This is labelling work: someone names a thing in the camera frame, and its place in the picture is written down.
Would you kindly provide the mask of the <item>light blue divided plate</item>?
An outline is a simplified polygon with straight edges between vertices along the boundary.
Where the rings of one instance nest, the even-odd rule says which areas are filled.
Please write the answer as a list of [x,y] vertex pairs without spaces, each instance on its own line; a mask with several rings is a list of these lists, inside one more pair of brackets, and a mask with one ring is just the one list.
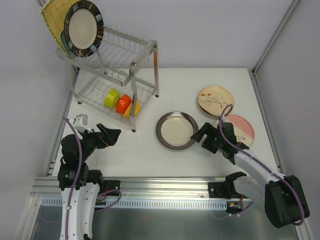
[[62,46],[63,46],[65,52],[69,55],[70,54],[70,49],[69,49],[69,46],[68,46],[67,41],[66,41],[65,31],[64,30],[62,30],[60,32],[59,37],[60,37],[60,40],[61,40],[61,43],[62,43]]

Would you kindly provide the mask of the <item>black rimmed round plate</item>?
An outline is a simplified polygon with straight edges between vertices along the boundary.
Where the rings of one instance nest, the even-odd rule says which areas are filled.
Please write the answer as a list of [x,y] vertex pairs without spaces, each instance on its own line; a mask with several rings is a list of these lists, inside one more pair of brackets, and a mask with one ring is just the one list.
[[103,16],[89,0],[75,2],[64,19],[64,37],[68,53],[86,58],[96,53],[104,37]]

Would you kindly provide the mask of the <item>woven bamboo tray plate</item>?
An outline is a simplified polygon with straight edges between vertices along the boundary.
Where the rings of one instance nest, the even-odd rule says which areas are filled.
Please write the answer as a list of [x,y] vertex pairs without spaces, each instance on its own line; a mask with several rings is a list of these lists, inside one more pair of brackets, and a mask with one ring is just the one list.
[[57,46],[66,53],[60,34],[64,30],[65,17],[77,0],[49,0],[41,9],[44,22]]

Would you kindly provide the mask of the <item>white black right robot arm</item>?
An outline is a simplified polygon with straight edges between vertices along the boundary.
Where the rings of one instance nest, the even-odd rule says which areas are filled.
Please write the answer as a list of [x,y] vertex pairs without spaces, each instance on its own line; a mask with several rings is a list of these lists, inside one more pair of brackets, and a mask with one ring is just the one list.
[[224,158],[242,169],[213,188],[216,196],[231,199],[242,195],[251,199],[264,208],[276,228],[300,226],[310,216],[300,180],[272,170],[254,156],[247,145],[237,141],[232,123],[221,122],[214,127],[207,122],[191,139],[211,153],[221,151]]

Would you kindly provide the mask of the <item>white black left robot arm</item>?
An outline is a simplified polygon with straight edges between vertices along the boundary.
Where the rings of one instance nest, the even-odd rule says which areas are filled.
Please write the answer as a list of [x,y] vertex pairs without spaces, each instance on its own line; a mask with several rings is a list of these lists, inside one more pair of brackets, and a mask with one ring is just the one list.
[[58,171],[58,182],[62,198],[60,239],[91,240],[93,217],[98,195],[105,190],[100,170],[90,170],[86,160],[96,149],[114,146],[121,134],[98,123],[98,131],[85,129],[61,140],[62,158]]

